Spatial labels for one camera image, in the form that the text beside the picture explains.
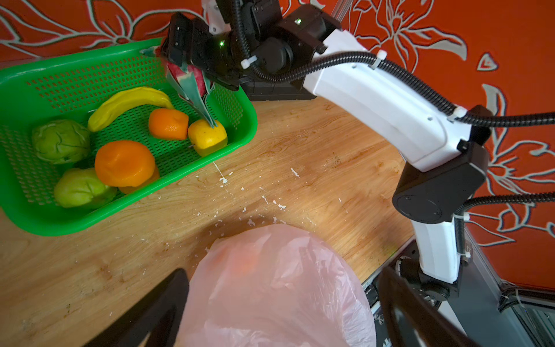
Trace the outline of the pink plastic bag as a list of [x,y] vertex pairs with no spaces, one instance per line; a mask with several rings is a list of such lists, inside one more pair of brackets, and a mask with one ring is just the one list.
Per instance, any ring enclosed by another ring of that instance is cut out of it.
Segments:
[[374,317],[348,263],[284,224],[214,242],[189,285],[178,346],[375,346]]

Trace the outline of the red watermelon slice toy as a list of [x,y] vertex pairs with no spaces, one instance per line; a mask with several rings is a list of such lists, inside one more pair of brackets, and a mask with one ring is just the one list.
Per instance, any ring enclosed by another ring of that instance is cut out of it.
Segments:
[[215,119],[208,111],[208,96],[215,85],[196,67],[183,64],[181,67],[169,62],[161,54],[161,46],[151,46],[140,51],[141,55],[159,58],[165,70],[165,77],[178,96],[185,100],[210,127],[217,127]]

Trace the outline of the orange fruit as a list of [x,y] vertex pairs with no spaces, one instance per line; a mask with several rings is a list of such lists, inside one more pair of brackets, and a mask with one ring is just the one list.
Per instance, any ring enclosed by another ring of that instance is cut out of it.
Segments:
[[159,108],[149,116],[150,134],[160,140],[186,140],[188,127],[189,117],[175,109]]
[[156,170],[150,150],[131,140],[119,140],[102,146],[95,156],[95,173],[110,187],[138,187]]
[[137,187],[119,187],[119,191],[122,192],[125,195],[131,194],[139,189],[142,189],[146,186],[148,186],[149,184],[157,181],[160,179],[160,172],[158,167],[155,167],[155,170],[153,172],[153,175],[147,179],[145,182],[143,182],[141,185],[137,186]]

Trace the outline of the green pear fruit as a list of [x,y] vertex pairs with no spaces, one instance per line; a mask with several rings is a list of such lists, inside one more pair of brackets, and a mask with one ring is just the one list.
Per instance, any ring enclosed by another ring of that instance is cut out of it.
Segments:
[[117,188],[98,179],[95,169],[69,169],[53,189],[54,199],[62,208],[100,208],[117,194]]

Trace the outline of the yellow lemon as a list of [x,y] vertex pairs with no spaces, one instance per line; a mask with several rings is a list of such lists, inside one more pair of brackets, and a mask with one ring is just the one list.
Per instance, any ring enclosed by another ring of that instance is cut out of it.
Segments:
[[211,127],[205,119],[199,119],[189,126],[188,136],[193,149],[201,157],[209,156],[228,144],[227,132],[219,121]]

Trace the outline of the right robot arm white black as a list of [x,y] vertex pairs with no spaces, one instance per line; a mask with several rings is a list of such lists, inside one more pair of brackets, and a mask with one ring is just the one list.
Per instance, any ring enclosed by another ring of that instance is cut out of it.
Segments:
[[448,101],[406,69],[371,53],[332,16],[311,4],[283,16],[277,1],[217,1],[219,27],[171,16],[160,48],[173,87],[198,111],[211,85],[237,91],[248,81],[290,83],[343,108],[395,146],[405,166],[393,195],[408,218],[419,258],[397,273],[433,304],[458,293],[465,213],[481,205],[553,202],[551,192],[477,197],[495,128],[545,126],[553,113],[496,117]]

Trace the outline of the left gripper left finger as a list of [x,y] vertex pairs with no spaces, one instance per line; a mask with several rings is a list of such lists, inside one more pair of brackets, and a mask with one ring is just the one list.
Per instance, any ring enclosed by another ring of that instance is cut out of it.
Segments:
[[86,346],[173,346],[189,293],[186,271],[178,268]]

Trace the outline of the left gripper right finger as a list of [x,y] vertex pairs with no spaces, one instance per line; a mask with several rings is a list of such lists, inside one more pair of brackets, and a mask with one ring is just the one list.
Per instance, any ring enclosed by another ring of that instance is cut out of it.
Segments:
[[386,267],[381,271],[378,294],[393,346],[422,340],[425,346],[476,346],[436,309],[426,303],[404,278]]

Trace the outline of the green lime fruit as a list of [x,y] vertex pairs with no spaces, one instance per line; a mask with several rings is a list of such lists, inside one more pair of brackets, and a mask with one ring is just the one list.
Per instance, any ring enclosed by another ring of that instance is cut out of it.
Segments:
[[76,163],[91,153],[89,130],[70,119],[56,119],[34,128],[31,142],[36,156],[54,165]]

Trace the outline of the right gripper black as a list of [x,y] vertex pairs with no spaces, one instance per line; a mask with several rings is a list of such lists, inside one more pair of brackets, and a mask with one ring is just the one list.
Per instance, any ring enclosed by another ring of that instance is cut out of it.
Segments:
[[194,66],[209,80],[232,91],[254,80],[251,72],[242,69],[240,53],[235,33],[213,35],[201,19],[189,19],[179,12],[171,16],[161,48],[161,55],[169,62],[181,68]]

